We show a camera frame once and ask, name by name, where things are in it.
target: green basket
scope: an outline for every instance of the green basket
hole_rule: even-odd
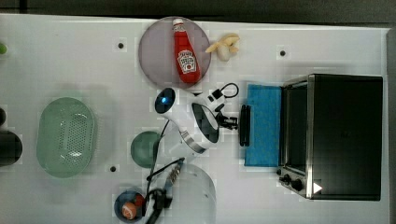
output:
[[[94,120],[81,101],[60,98],[41,114],[37,139],[37,159],[50,175],[67,178],[77,175],[90,162]]]

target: small bottle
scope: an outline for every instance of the small bottle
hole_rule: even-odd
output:
[[[185,83],[196,83],[201,78],[201,71],[189,36],[183,27],[182,19],[173,20],[175,36],[175,61],[180,79]]]

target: toaster oven knob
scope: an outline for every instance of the toaster oven knob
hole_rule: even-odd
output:
[[[290,183],[291,183],[291,187],[297,191],[300,191],[303,189],[303,182],[301,182],[300,179],[292,180]]]
[[[291,181],[291,178],[289,175],[284,175],[283,177],[280,177],[279,180],[282,181],[285,185],[288,185]]]

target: ketchup bottle cap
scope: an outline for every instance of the ketchup bottle cap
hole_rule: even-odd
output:
[[[180,23],[183,23],[182,19],[174,19],[174,21],[173,21],[173,25],[180,24]]]

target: blue sponge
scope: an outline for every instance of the blue sponge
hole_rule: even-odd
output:
[[[281,89],[248,85],[247,104],[251,106],[250,146],[245,166],[277,167],[279,160]]]

